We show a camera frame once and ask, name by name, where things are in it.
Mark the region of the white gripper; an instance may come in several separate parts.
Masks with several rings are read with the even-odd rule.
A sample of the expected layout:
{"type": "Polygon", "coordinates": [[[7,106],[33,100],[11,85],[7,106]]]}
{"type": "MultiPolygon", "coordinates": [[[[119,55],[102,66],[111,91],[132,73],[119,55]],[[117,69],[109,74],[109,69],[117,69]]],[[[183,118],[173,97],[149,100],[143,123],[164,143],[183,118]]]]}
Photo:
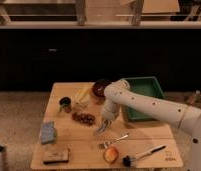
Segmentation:
{"type": "Polygon", "coordinates": [[[105,132],[111,126],[111,121],[114,121],[119,115],[119,105],[113,102],[106,102],[101,110],[102,118],[105,121],[95,130],[94,134],[105,132]]]}

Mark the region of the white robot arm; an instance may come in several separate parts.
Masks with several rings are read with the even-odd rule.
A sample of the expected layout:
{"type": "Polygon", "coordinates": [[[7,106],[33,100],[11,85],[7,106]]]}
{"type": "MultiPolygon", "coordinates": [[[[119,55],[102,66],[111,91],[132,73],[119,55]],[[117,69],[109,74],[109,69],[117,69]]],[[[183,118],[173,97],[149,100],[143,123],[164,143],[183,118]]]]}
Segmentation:
{"type": "Polygon", "coordinates": [[[133,108],[154,119],[166,122],[192,137],[187,171],[201,171],[201,109],[182,104],[136,94],[130,91],[125,79],[112,82],[104,89],[105,102],[101,109],[101,125],[96,133],[106,130],[117,117],[120,106],[133,108]]]}

